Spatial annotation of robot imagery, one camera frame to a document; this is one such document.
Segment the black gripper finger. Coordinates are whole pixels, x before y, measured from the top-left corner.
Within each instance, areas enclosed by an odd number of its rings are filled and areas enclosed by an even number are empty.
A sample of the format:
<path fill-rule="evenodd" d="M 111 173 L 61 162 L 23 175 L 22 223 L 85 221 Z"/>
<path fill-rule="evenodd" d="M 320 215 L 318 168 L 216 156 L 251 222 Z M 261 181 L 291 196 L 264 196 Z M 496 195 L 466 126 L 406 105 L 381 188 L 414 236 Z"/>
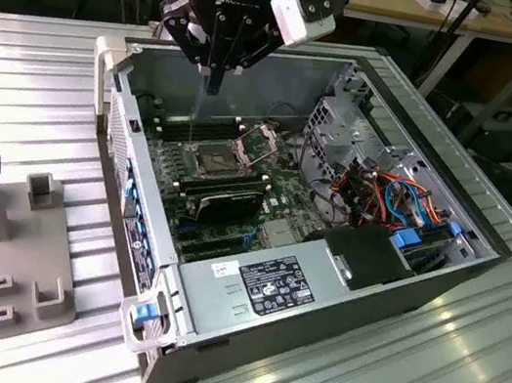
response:
<path fill-rule="evenodd" d="M 161 6 L 163 29 L 198 67 L 204 79 L 204 91 L 216 96 L 222 73 L 222 65 L 213 56 L 213 41 L 202 28 L 198 18 L 186 0 L 164 0 Z"/>
<path fill-rule="evenodd" d="M 278 49 L 282 43 L 279 28 L 275 23 L 260 24 L 245 17 L 229 46 L 226 59 L 223 61 L 223 69 L 227 71 L 239 66 L 249 68 Z"/>

